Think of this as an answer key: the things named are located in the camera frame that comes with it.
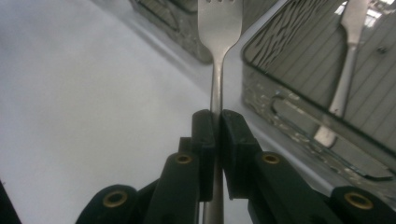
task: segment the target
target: brass screw insert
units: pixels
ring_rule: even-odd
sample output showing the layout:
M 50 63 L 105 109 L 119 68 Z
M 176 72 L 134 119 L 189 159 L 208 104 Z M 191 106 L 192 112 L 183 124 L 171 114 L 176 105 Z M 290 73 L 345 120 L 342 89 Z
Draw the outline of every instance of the brass screw insert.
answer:
M 359 209 L 369 210 L 374 207 L 372 201 L 370 201 L 368 198 L 356 192 L 346 193 L 344 195 L 344 198 L 346 199 L 347 202 L 349 202 L 350 204 L 352 204 L 353 206 Z
M 109 192 L 103 199 L 103 205 L 109 208 L 118 207 L 126 202 L 128 194 L 123 190 Z
M 270 164 L 278 164 L 280 162 L 279 157 L 275 155 L 263 155 L 262 160 Z
M 188 155 L 179 155 L 176 157 L 176 162 L 180 164 L 187 164 L 192 161 L 192 157 Z

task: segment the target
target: metal rim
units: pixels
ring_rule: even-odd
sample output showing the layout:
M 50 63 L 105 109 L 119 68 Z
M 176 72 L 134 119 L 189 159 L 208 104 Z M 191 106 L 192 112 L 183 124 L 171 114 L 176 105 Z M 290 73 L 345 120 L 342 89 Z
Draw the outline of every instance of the metal rim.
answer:
M 262 160 L 270 164 L 278 164 L 280 159 L 276 155 L 263 155 Z
M 106 207 L 118 207 L 126 202 L 128 194 L 123 190 L 114 190 L 108 193 L 103 199 L 103 205 Z
M 370 199 L 364 197 L 363 195 L 357 192 L 346 193 L 344 198 L 346 199 L 347 202 L 349 202 L 355 207 L 358 207 L 359 209 L 369 210 L 374 207 Z
M 192 157 L 185 154 L 176 157 L 176 162 L 180 164 L 187 164 L 190 163 L 191 161 L 192 161 Z

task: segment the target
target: metal tray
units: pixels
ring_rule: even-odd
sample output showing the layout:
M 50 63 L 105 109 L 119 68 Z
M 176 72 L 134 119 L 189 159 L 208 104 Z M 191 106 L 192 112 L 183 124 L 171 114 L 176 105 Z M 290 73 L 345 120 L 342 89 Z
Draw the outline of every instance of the metal tray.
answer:
M 315 160 L 396 208 L 396 3 L 370 4 L 340 119 L 327 107 L 347 52 L 344 7 L 326 0 L 283 6 L 243 49 L 243 98 Z M 315 141 L 320 125 L 337 134 L 332 147 Z
M 210 63 L 212 56 L 198 36 L 196 0 L 130 0 L 132 6 L 199 61 Z M 277 0 L 245 0 L 242 32 Z

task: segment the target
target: black plastic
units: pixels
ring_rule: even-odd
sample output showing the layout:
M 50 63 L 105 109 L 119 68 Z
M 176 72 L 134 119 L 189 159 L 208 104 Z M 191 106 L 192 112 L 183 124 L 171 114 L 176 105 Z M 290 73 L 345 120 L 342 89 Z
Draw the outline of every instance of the black plastic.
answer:
M 278 223 L 343 223 L 282 156 L 263 152 L 255 165 L 257 186 Z
M 276 219 L 271 212 L 270 206 L 258 189 L 252 190 L 247 210 L 253 224 L 276 224 Z
M 194 113 L 192 115 L 191 151 L 200 159 L 201 202 L 212 200 L 216 150 L 212 114 L 209 110 Z
M 126 201 L 117 205 L 120 193 Z M 99 191 L 80 214 L 77 224 L 130 224 L 140 219 L 137 206 L 137 192 L 134 188 L 114 185 Z
M 168 157 L 144 224 L 195 224 L 199 214 L 199 159 L 179 152 Z
M 0 223 L 19 224 L 21 221 L 7 196 L 2 183 L 3 182 L 0 183 Z
M 155 189 L 158 185 L 158 179 L 152 182 L 151 184 L 145 186 L 141 190 L 137 192 L 137 211 L 140 215 L 140 219 L 138 223 L 143 221 L 143 218 L 146 216 L 147 211 L 149 210 L 149 205 L 151 203 L 152 195 L 154 194 Z
M 221 158 L 230 198 L 248 198 L 252 184 L 249 168 L 262 149 L 242 115 L 223 110 L 221 118 Z

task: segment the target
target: stainless steel basket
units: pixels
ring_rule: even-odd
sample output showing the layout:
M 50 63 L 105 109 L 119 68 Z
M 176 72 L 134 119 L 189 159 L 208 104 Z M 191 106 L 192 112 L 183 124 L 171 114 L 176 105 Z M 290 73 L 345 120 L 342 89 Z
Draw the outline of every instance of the stainless steel basket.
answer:
M 396 208 L 396 3 L 370 4 L 346 114 L 328 106 L 347 52 L 345 1 L 290 0 L 243 49 L 244 101 L 307 154 Z M 314 139 L 319 126 L 337 135 Z

